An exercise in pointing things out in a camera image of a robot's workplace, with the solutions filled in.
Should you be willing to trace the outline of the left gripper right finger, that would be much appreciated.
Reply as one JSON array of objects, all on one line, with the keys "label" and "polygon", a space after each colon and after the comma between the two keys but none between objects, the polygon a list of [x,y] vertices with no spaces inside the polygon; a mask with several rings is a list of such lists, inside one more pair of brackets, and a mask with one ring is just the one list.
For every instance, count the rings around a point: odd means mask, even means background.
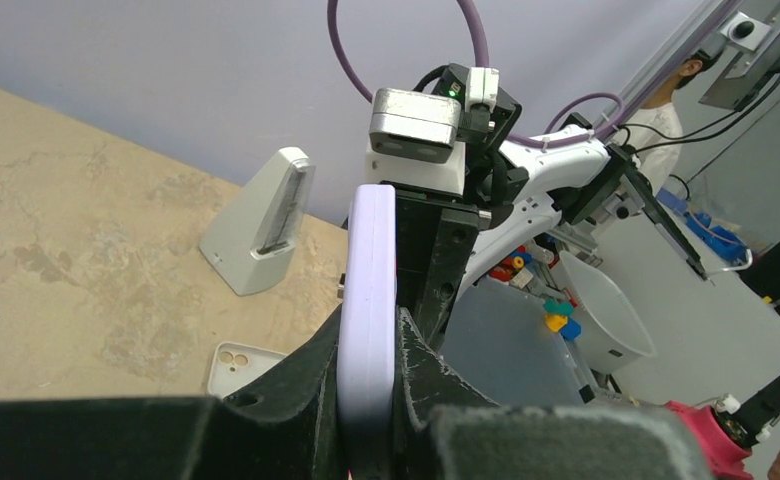
[{"label": "left gripper right finger", "polygon": [[498,405],[397,312],[394,479],[710,479],[697,440],[662,408]]}]

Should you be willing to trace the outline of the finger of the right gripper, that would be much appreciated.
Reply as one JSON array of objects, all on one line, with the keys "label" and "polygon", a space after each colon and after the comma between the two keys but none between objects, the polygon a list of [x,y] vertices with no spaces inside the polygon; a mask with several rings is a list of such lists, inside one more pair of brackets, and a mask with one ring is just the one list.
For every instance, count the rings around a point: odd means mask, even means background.
[{"label": "finger of the right gripper", "polygon": [[437,348],[491,214],[433,193],[399,188],[395,197],[397,305],[408,310],[425,343]]}]

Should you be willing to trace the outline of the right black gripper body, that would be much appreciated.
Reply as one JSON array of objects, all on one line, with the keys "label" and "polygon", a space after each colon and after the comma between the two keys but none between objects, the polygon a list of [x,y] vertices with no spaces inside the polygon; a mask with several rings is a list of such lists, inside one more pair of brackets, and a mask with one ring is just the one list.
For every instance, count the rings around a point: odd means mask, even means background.
[{"label": "right black gripper body", "polygon": [[512,188],[508,165],[500,148],[522,113],[521,105],[499,86],[493,68],[439,66],[416,84],[424,93],[447,97],[461,106],[456,139],[466,145],[463,197],[478,206],[502,206]]}]

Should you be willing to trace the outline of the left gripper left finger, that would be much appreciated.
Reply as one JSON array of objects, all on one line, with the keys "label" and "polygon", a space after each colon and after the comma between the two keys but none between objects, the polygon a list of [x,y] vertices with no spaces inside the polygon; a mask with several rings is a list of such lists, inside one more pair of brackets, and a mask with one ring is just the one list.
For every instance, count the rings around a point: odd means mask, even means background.
[{"label": "left gripper left finger", "polygon": [[340,479],[339,326],[224,398],[0,401],[0,479]]}]

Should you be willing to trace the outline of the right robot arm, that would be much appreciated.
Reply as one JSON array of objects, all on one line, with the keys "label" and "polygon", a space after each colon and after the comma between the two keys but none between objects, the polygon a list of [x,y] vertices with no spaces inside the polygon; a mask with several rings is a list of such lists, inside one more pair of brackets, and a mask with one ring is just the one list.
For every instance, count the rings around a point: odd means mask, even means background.
[{"label": "right robot arm", "polygon": [[396,190],[398,302],[432,348],[475,281],[526,241],[605,207],[622,218],[644,212],[706,276],[632,148],[600,141],[578,119],[552,133],[515,137],[520,113],[495,70],[453,63],[411,91],[375,94],[367,177]]}]

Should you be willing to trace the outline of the phone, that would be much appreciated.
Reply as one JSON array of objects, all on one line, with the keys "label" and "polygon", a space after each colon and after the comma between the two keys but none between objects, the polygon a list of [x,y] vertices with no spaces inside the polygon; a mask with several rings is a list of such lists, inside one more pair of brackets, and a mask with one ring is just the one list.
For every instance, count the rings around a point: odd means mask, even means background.
[{"label": "phone", "polygon": [[354,479],[392,476],[396,355],[396,192],[358,187],[348,218],[337,410]]}]

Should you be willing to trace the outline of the white phone case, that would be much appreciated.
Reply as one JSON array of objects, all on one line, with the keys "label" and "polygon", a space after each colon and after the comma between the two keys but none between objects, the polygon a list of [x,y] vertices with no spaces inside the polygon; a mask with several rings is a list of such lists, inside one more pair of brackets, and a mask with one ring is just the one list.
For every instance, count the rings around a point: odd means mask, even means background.
[{"label": "white phone case", "polygon": [[224,341],[214,350],[206,393],[224,398],[264,375],[286,354],[241,343]]}]

